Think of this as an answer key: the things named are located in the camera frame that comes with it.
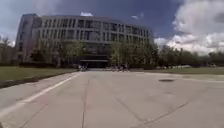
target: sky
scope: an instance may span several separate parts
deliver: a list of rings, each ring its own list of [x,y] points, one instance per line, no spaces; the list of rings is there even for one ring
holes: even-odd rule
[[[25,13],[111,17],[152,29],[159,46],[224,50],[224,0],[1,0],[0,34],[14,41]]]

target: window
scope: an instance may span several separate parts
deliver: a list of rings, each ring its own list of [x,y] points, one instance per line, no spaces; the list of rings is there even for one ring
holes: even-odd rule
[[[58,39],[61,37],[61,30],[58,30]]]
[[[49,21],[49,24],[48,24],[48,27],[49,27],[49,28],[51,27],[51,22],[52,22],[52,21],[50,20],[50,21]]]
[[[42,32],[42,38],[44,38],[44,36],[45,36],[45,30],[43,30]]]
[[[64,20],[63,27],[65,27],[65,28],[67,28],[67,27],[68,27],[68,19],[65,19],[65,20]]]
[[[77,40],[79,39],[79,30],[77,30],[77,32],[76,32],[76,39]]]
[[[145,30],[143,30],[143,36],[144,36],[144,37],[146,37],[146,33],[145,33]]]
[[[61,24],[60,24],[60,27],[63,27],[63,25],[64,25],[64,19],[61,19]]]
[[[140,35],[142,36],[142,29],[140,29]]]
[[[103,41],[105,41],[106,40],[106,34],[105,34],[105,32],[103,33]]]
[[[89,40],[90,39],[90,31],[85,31],[84,33],[84,39]]]
[[[69,20],[68,27],[72,27],[72,19]]]
[[[91,32],[91,40],[100,40],[100,33],[98,31]]]
[[[57,30],[54,30],[54,39],[57,38]]]
[[[74,30],[68,30],[67,39],[73,39]]]
[[[111,41],[117,41],[117,34],[111,33]]]
[[[129,38],[128,38],[128,36],[126,36],[126,41],[127,41],[127,43],[129,42]]]
[[[93,28],[93,21],[86,21],[86,28]]]
[[[54,22],[53,22],[53,28],[56,26],[56,19],[54,19]]]
[[[146,31],[146,36],[149,37],[149,31]]]
[[[133,42],[136,43],[137,41],[138,41],[137,37],[134,36],[134,38],[133,38]]]
[[[84,20],[79,20],[78,27],[79,28],[83,28],[84,27]]]
[[[100,22],[98,22],[98,21],[94,21],[93,22],[93,26],[94,26],[94,28],[96,28],[96,29],[100,29]]]
[[[124,32],[124,25],[121,26],[121,31]]]
[[[23,40],[24,35],[25,35],[25,33],[24,33],[24,32],[21,32],[21,33],[20,33],[20,37],[19,37],[19,38],[20,38],[20,40]]]
[[[22,29],[26,29],[27,24],[28,24],[28,22],[27,21],[24,21],[23,22],[23,25],[22,25]]]
[[[83,31],[81,31],[80,40],[82,40],[82,36],[83,36]]]
[[[45,20],[44,27],[46,28],[48,24],[48,20]]]
[[[75,27],[75,20],[73,20],[72,27],[73,28]]]
[[[49,30],[46,31],[46,38],[48,38]]]
[[[50,38],[53,38],[53,36],[54,36],[54,31],[53,31],[53,29],[51,29],[51,36],[50,36]]]
[[[103,29],[104,30],[109,30],[109,24],[108,23],[103,23]]]
[[[61,38],[64,39],[65,38],[65,35],[66,35],[66,31],[65,30],[62,30],[61,31]]]
[[[111,30],[112,31],[117,31],[117,24],[111,24]]]
[[[23,51],[23,43],[22,42],[19,43],[19,49],[18,50],[19,50],[19,52]]]
[[[130,27],[130,26],[126,26],[125,29],[126,29],[126,32],[127,32],[127,33],[131,33],[131,27]]]
[[[118,31],[121,32],[121,25],[118,25]]]
[[[119,41],[124,41],[124,35],[122,35],[122,34],[119,34]]]
[[[57,27],[60,27],[60,19],[58,19]]]
[[[132,27],[132,30],[133,30],[132,33],[136,35],[137,34],[137,28]]]
[[[107,33],[107,41],[110,41],[109,32]]]

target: green tree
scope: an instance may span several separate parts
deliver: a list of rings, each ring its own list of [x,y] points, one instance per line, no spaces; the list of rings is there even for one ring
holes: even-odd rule
[[[44,54],[41,50],[34,50],[31,54],[31,59],[34,62],[45,62]]]
[[[118,42],[112,42],[111,44],[111,62],[113,65],[118,65],[121,63],[120,58],[121,45]]]
[[[10,46],[8,37],[0,37],[0,63],[11,63],[14,56],[14,49]]]
[[[74,58],[76,61],[79,61],[84,55],[85,45],[83,42],[71,42],[66,46],[67,55],[70,58]]]

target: manhole cover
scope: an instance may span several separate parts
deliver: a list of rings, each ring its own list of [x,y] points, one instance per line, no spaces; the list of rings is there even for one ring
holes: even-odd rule
[[[174,82],[173,79],[161,79],[160,82]]]

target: curb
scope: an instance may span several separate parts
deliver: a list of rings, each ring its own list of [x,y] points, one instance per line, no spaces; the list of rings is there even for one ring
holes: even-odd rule
[[[60,75],[64,75],[64,74],[67,74],[67,73],[59,73],[59,74],[46,75],[46,76],[27,77],[27,78],[24,78],[24,79],[21,79],[21,80],[7,80],[7,81],[0,82],[0,89],[8,88],[8,87],[11,87],[11,86],[16,86],[16,85],[20,85],[20,84],[25,84],[25,83],[37,82],[37,81],[42,80],[42,79],[55,77],[55,76],[60,76]]]

